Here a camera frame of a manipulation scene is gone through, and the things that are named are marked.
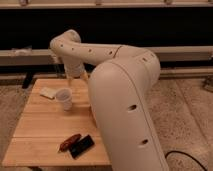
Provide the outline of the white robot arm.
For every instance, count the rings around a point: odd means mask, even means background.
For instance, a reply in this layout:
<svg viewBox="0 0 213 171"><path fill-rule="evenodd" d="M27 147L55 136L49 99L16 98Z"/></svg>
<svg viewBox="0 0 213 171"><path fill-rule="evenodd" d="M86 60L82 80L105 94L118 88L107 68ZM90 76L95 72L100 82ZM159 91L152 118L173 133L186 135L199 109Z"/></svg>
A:
<svg viewBox="0 0 213 171"><path fill-rule="evenodd" d="M129 45L83 43L68 30L50 41L67 78L88 82L89 101L113 171L169 171L145 95L158 81L152 51Z"/></svg>

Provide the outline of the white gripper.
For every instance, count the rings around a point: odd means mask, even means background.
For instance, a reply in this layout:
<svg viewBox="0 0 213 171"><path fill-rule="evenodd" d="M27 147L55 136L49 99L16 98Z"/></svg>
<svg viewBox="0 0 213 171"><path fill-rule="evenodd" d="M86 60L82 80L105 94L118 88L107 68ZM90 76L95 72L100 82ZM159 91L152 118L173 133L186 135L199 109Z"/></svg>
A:
<svg viewBox="0 0 213 171"><path fill-rule="evenodd" d="M86 84L88 84L88 74L85 72L85 67L82 62L80 63L65 63L64 64L66 76L68 77L68 86L72 87L73 79L71 78L81 78Z"/></svg>

